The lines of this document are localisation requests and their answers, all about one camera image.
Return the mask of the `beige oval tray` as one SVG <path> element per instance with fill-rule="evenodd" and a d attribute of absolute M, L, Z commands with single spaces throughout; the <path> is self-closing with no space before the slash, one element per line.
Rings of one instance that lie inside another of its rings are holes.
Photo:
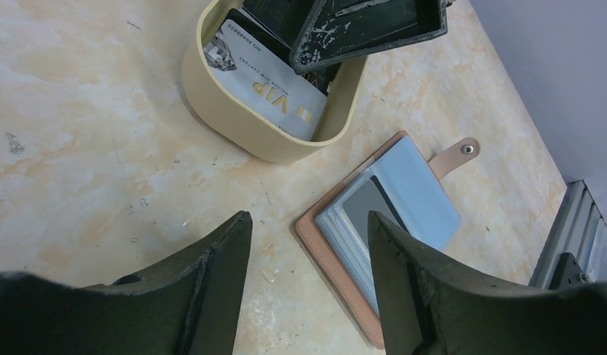
<path fill-rule="evenodd" d="M 352 122 L 367 57 L 347 60 L 340 67 L 313 140 L 295 138 L 235 98 L 208 69 L 203 43 L 216 33 L 227 12 L 240 4 L 210 1 L 200 14 L 180 70 L 189 105 L 212 129 L 272 163 L 293 163 L 337 142 Z"/>

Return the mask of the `tan leather card holder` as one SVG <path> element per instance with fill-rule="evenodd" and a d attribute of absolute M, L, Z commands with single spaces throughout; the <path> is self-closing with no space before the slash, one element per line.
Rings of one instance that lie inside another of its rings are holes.
<path fill-rule="evenodd" d="M 384 257 L 392 255 L 394 234 L 406 234 L 429 249 L 444 251 L 461 225 L 461 216 L 442 180 L 480 153 L 480 142 L 467 137 L 426 160 L 412 138 L 398 132 L 295 222 L 300 240 L 375 348 L 389 346 L 392 313 L 408 322 L 419 318 L 420 305 L 406 275 L 392 277 L 382 264 Z M 342 205 L 372 175 L 407 230 L 370 211 L 366 249 Z"/>

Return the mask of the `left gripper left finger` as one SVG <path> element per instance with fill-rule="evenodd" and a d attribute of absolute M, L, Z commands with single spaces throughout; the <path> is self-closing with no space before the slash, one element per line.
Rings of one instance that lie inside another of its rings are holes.
<path fill-rule="evenodd" d="M 252 227 L 238 212 L 109 285 L 0 272 L 0 354 L 231 354 Z"/>

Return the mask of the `black card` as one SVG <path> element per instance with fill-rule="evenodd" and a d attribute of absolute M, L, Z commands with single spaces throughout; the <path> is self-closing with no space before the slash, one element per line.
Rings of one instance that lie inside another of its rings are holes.
<path fill-rule="evenodd" d="M 311 9 L 312 1 L 246 0 L 227 17 L 289 64 L 294 40 Z"/>
<path fill-rule="evenodd" d="M 370 211 L 382 213 L 397 226 L 407 230 L 376 175 L 364 179 L 363 184 L 346 199 L 342 207 L 366 249 L 368 249 L 368 214 Z"/>

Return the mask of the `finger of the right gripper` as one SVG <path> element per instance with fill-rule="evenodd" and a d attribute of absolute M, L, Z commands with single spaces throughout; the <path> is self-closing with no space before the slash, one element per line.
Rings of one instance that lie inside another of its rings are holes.
<path fill-rule="evenodd" d="M 448 32 L 449 1 L 297 1 L 289 61 L 296 73 L 412 44 Z"/>

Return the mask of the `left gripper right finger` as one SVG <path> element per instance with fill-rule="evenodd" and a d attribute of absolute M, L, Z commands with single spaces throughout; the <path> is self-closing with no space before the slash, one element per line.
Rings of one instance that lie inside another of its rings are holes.
<path fill-rule="evenodd" d="M 390 276 L 404 273 L 418 322 L 392 313 L 388 354 L 607 354 L 607 283 L 546 290 L 473 269 L 394 234 Z"/>

